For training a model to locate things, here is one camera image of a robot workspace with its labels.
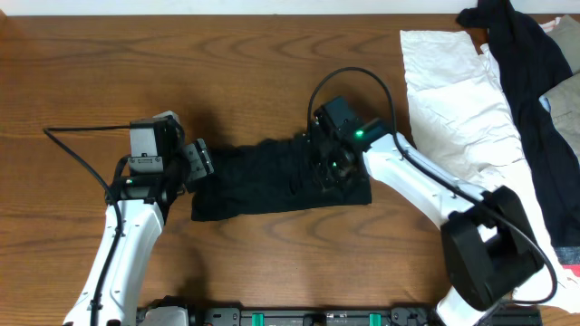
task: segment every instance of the black cable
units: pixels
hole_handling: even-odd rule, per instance
[[[448,190],[450,190],[451,192],[453,192],[457,196],[464,198],[465,200],[469,201],[473,205],[479,204],[479,201],[476,198],[474,198],[471,195],[465,193],[459,187],[449,184],[443,178],[437,176],[436,174],[434,174],[431,171],[427,170],[421,164],[417,163],[414,160],[414,158],[411,155],[409,155],[409,151],[406,150],[406,149],[404,149],[401,146],[401,144],[399,143],[398,137],[397,137],[397,117],[396,117],[396,112],[395,112],[394,104],[393,104],[393,101],[392,101],[391,92],[389,91],[389,87],[387,87],[387,85],[384,83],[384,81],[381,80],[381,78],[379,78],[379,76],[377,76],[373,72],[371,72],[369,70],[366,70],[364,68],[360,68],[360,67],[344,67],[344,68],[340,68],[338,70],[335,70],[334,72],[329,73],[326,77],[324,77],[322,79],[322,81],[320,81],[320,83],[318,84],[318,86],[316,86],[316,88],[314,89],[314,92],[313,92],[312,96],[310,97],[310,102],[308,103],[308,118],[307,118],[308,125],[306,126],[306,129],[307,129],[307,132],[308,132],[309,139],[312,139],[312,132],[311,132],[311,124],[312,123],[311,122],[312,122],[312,107],[313,107],[313,104],[314,104],[314,98],[316,97],[316,94],[320,91],[320,89],[323,87],[323,85],[326,82],[328,82],[328,80],[330,80],[331,78],[333,78],[335,75],[337,75],[340,72],[362,72],[362,73],[367,74],[368,76],[371,76],[373,79],[375,79],[381,85],[382,90],[387,95],[387,99],[389,100],[389,108],[391,110],[391,132],[392,132],[392,138],[394,140],[395,146],[400,151],[400,153],[402,154],[402,156],[404,158],[406,158],[420,172],[422,172],[423,174],[425,174],[427,177],[430,177],[433,180],[437,181],[438,183],[440,183],[442,186],[444,186],[445,188],[447,188]],[[496,211],[494,211],[493,209],[491,209],[489,207],[486,207],[486,206],[481,206],[481,208],[485,211],[486,214],[489,214],[496,221],[498,221],[500,223],[503,223],[505,226],[507,226],[508,228],[510,228],[512,231],[516,232],[521,237],[523,237],[524,240],[534,249],[534,251],[536,251],[542,257],[542,260],[544,261],[544,264],[546,264],[547,270],[550,272],[550,277],[552,279],[552,291],[544,299],[541,299],[541,300],[533,300],[533,301],[504,300],[504,301],[500,301],[499,304],[502,304],[502,305],[504,305],[504,304],[541,304],[541,303],[545,303],[545,302],[548,302],[548,301],[552,300],[552,298],[554,298],[554,296],[556,295],[557,286],[558,286],[558,284],[557,284],[557,277],[556,277],[556,270],[554,269],[554,266],[552,265],[552,263],[550,262],[550,260],[547,258],[547,256],[544,253],[544,251],[532,239],[530,239],[522,230],[520,230],[517,226],[515,226],[512,223],[510,223],[509,221],[507,221],[503,216],[501,216],[500,214],[498,214]]]
[[[78,154],[76,154],[72,149],[69,149],[64,145],[58,138],[56,138],[52,132],[66,132],[66,131],[94,131],[94,130],[113,130],[113,129],[129,129],[130,126],[109,126],[109,127],[88,127],[88,128],[45,128],[43,132],[48,138],[50,138],[56,145],[67,152],[70,156],[76,159],[84,168],[86,168],[91,175],[97,179],[101,187],[105,190],[108,198],[111,199],[112,205],[115,209],[115,215],[117,216],[117,227],[115,228],[115,236],[112,240],[111,249],[107,254],[107,258],[102,266],[101,274],[99,275],[99,280],[95,286],[94,295],[91,300],[91,326],[97,326],[97,311],[100,309],[101,302],[101,290],[109,271],[109,266],[111,265],[112,257],[115,255],[115,249],[117,248],[117,243],[121,238],[123,232],[123,222],[121,216],[121,210],[119,209],[119,204],[117,200],[112,195],[111,189],[107,183],[102,179],[102,177],[94,170],[87,162],[84,161]]]

